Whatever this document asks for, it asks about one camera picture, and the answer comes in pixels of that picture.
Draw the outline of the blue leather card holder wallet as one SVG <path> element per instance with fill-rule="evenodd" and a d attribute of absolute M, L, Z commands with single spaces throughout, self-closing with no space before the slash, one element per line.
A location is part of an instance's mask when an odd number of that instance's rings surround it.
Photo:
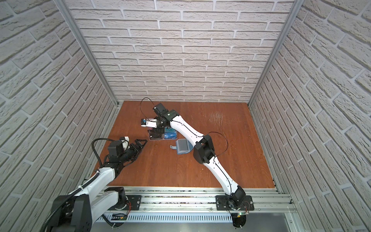
<path fill-rule="evenodd" d="M 191 152 L 194 148 L 193 145 L 187 139 L 178 139 L 175 142 L 175 146 L 170 146 L 171 149 L 177 152 L 177 155 L 183 155 Z"/>

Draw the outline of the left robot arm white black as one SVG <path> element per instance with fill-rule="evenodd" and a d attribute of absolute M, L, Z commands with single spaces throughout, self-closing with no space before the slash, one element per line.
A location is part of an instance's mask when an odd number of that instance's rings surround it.
<path fill-rule="evenodd" d="M 84 184 L 67 195 L 58 196 L 51 213 L 41 227 L 42 232 L 89 232 L 94 222 L 103 218 L 111 227 L 121 222 L 111 222 L 105 215 L 108 210 L 124 210 L 119 218 L 127 219 L 132 210 L 140 206 L 141 197 L 127 196 L 123 187 L 107 187 L 123 168 L 134 163 L 147 144 L 146 139 L 133 143 L 128 137 L 108 139 L 108 155 L 98 159 L 99 168 Z"/>

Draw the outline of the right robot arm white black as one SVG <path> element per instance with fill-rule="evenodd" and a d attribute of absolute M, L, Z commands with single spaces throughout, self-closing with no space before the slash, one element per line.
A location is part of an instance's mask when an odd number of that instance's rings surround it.
<path fill-rule="evenodd" d="M 222 186 L 227 195 L 226 207 L 233 210 L 241 208 L 246 193 L 221 165 L 215 154 L 212 137 L 198 132 L 179 113 L 166 109 L 162 103 L 155 105 L 153 110 L 157 116 L 154 119 L 142 119 L 141 126 L 155 129 L 170 127 L 182 134 L 193 146 L 194 159 L 206 166 Z"/>

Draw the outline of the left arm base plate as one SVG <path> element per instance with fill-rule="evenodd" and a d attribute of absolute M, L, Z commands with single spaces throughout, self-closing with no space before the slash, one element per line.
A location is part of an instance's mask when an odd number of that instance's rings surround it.
<path fill-rule="evenodd" d="M 141 200 L 141 195 L 127 195 L 125 201 L 117 203 L 110 210 L 129 211 L 130 209 L 131 211 L 139 211 Z"/>

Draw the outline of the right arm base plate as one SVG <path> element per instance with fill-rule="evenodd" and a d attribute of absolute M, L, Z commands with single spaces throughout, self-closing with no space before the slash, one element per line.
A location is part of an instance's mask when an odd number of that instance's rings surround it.
<path fill-rule="evenodd" d="M 215 197 L 217 211 L 254 211 L 254 202 L 250 195 L 246 195 L 243 200 L 234 200 L 227 195 L 217 195 Z"/>

